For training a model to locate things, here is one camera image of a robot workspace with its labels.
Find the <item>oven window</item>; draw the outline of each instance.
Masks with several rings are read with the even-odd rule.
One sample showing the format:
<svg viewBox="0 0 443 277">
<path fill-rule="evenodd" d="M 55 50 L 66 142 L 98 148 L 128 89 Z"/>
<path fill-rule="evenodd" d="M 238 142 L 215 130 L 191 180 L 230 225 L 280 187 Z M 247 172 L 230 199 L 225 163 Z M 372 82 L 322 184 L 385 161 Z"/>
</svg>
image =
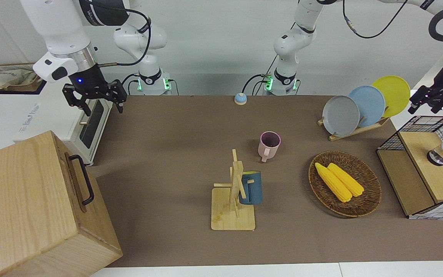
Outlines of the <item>oven window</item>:
<svg viewBox="0 0 443 277">
<path fill-rule="evenodd" d="M 100 120 L 103 115 L 103 105 L 97 100 L 97 104 L 93 109 L 92 115 L 90 116 L 90 120 L 88 121 L 88 125 L 84 126 L 80 133 L 80 140 L 83 144 L 90 149 L 92 146 L 93 138 L 95 137 L 95 133 L 97 133 L 98 125 L 100 124 Z"/>
</svg>

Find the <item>plate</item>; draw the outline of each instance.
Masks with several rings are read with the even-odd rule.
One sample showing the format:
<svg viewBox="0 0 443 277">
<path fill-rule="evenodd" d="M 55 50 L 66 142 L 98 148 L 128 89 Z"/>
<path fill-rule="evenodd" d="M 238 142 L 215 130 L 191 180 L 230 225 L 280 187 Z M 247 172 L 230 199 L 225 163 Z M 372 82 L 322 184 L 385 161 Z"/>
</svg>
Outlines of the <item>plate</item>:
<svg viewBox="0 0 443 277">
<path fill-rule="evenodd" d="M 355 101 L 360 110 L 360 119 L 365 117 L 359 127 L 367 127 L 376 124 L 385 109 L 385 99 L 382 93 L 373 86 L 360 86 L 354 89 L 349 95 Z"/>
<path fill-rule="evenodd" d="M 383 117 L 391 117 L 402 112 L 410 101 L 410 86 L 398 76 L 384 76 L 377 79 L 373 87 L 380 90 L 385 99 L 387 110 Z"/>
<path fill-rule="evenodd" d="M 363 186 L 362 195 L 352 197 L 346 203 L 339 201 L 317 173 L 315 163 L 325 167 L 335 163 Z M 321 203 L 333 212 L 347 217 L 371 214 L 377 209 L 382 197 L 380 183 L 370 167 L 356 156 L 341 151 L 327 151 L 315 156 L 309 167 L 309 183 Z"/>
<path fill-rule="evenodd" d="M 322 123 L 326 130 L 336 137 L 346 137 L 355 131 L 360 121 L 360 110 L 348 96 L 334 96 L 322 111 Z"/>
</svg>

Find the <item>black cable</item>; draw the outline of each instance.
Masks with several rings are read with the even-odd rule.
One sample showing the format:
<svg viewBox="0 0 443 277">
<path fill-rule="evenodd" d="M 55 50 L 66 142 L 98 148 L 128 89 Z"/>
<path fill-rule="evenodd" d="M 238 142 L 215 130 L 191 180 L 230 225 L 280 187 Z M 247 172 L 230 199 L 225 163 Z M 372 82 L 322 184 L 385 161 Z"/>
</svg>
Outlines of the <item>black cable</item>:
<svg viewBox="0 0 443 277">
<path fill-rule="evenodd" d="M 121 84 L 123 85 L 130 77 L 133 77 L 133 76 L 137 76 L 137 73 L 131 73 L 128 76 L 126 76 L 124 78 L 124 80 L 121 82 Z"/>
<path fill-rule="evenodd" d="M 128 94 L 129 94 L 129 95 L 131 95 L 130 86 L 131 86 L 131 83 L 132 83 L 132 82 L 138 83 L 139 81 L 138 81 L 138 80 L 132 80 L 132 81 L 129 82 L 129 84 L 128 84 Z"/>
<path fill-rule="evenodd" d="M 394 19 L 396 19 L 396 16 L 398 16 L 399 12 L 401 12 L 401 10 L 403 9 L 403 7 L 406 5 L 406 3 L 408 3 L 408 0 L 404 1 L 404 3 L 401 5 L 401 7 L 399 8 L 399 10 L 396 12 L 396 14 L 392 17 L 391 21 L 389 21 L 389 23 L 387 23 L 387 25 L 384 27 L 384 29 L 382 29 L 379 33 L 377 33 L 376 35 L 371 35 L 370 37 L 365 37 L 363 35 L 360 35 L 356 30 L 355 27 L 353 26 L 353 23 L 351 23 L 350 19 L 348 19 L 348 17 L 346 16 L 346 12 L 345 12 L 345 0 L 343 0 L 343 17 L 345 18 L 346 24 L 348 25 L 348 27 L 350 27 L 350 29 L 353 31 L 353 33 L 355 35 L 357 35 L 358 37 L 361 38 L 374 38 L 374 37 L 378 37 L 379 35 L 382 35 L 382 33 L 384 33 L 384 31 L 389 28 L 389 26 L 391 25 L 391 23 L 394 21 Z"/>
<path fill-rule="evenodd" d="M 179 96 L 179 86 L 177 85 L 177 81 L 174 79 L 169 79 L 167 81 L 175 83 L 175 90 L 177 90 L 177 96 Z"/>
<path fill-rule="evenodd" d="M 252 80 L 254 80 L 254 79 L 257 78 L 257 77 L 263 77 L 263 78 L 264 78 L 265 75 L 263 75 L 263 74 L 257 74 L 257 75 L 252 76 L 251 78 L 249 78 L 249 80 L 247 80 L 246 84 L 244 85 L 244 88 L 242 89 L 242 93 L 244 93 L 244 91 L 246 90 L 247 85 L 248 85 Z"/>
<path fill-rule="evenodd" d="M 251 95 L 254 95 L 254 91 L 255 91 L 255 88 L 257 87 L 257 84 L 261 84 L 261 86 L 262 86 L 262 83 L 265 83 L 265 81 L 264 80 L 263 81 L 258 81 L 256 84 L 254 84 L 253 92 L 252 92 Z"/>
<path fill-rule="evenodd" d="M 148 52 L 148 49 L 150 49 L 150 41 L 151 41 L 151 37 L 152 37 L 152 26 L 150 24 L 150 20 L 148 19 L 148 17 L 146 17 L 145 14 L 143 14 L 142 12 L 137 11 L 137 10 L 109 7 L 107 5 L 102 5 L 100 3 L 91 2 L 89 0 L 80 0 L 80 1 L 88 3 L 90 5 L 100 7 L 100 8 L 104 8 L 104 9 L 128 11 L 128 12 L 132 12 L 132 13 L 141 15 L 146 20 L 146 24 L 148 25 L 148 41 L 146 42 L 146 47 L 145 47 L 145 51 L 143 52 L 143 55 L 141 55 L 141 57 L 137 61 L 135 61 L 134 63 L 115 63 L 115 64 L 113 63 L 113 64 L 127 67 L 130 65 L 137 65 L 140 61 L 143 60 L 143 58 L 146 56 L 146 53 Z"/>
<path fill-rule="evenodd" d="M 297 79 L 298 82 L 298 86 L 297 86 L 297 92 L 295 92 L 295 95 L 298 94 L 298 90 L 300 89 L 300 85 L 302 84 L 302 81 L 300 81 L 300 79 Z"/>
</svg>

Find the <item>mug handle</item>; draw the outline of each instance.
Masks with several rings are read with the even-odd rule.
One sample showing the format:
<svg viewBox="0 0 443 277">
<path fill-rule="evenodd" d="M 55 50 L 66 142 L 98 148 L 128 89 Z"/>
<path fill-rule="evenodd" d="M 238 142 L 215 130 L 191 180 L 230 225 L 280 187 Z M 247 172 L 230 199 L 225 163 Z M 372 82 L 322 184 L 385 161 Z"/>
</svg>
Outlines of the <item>mug handle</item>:
<svg viewBox="0 0 443 277">
<path fill-rule="evenodd" d="M 265 163 L 268 160 L 269 149 L 264 149 L 264 154 L 262 155 L 262 162 Z"/>
</svg>

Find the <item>white wall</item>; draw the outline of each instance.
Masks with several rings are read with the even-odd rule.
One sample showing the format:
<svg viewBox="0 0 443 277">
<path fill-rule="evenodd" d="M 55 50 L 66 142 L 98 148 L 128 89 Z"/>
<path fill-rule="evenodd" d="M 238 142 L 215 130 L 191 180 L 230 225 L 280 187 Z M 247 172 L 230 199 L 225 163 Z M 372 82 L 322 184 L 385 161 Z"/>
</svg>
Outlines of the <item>white wall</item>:
<svg viewBox="0 0 443 277">
<path fill-rule="evenodd" d="M 142 11 L 167 30 L 167 47 L 157 52 L 162 67 L 182 93 L 229 93 L 251 75 L 265 73 L 274 58 L 273 40 L 293 23 L 296 0 L 143 0 Z M 348 0 L 357 30 L 371 35 L 399 8 L 373 0 Z M 443 43 L 427 31 L 432 15 L 406 5 L 383 35 L 364 40 L 346 26 L 337 3 L 322 12 L 317 38 L 300 54 L 300 93 L 348 93 L 395 74 L 414 86 L 443 54 Z M 100 63 L 131 61 L 114 45 L 113 27 L 87 27 Z M 0 0 L 0 63 L 36 61 L 44 42 L 18 0 Z M 106 68 L 108 79 L 134 68 Z"/>
</svg>

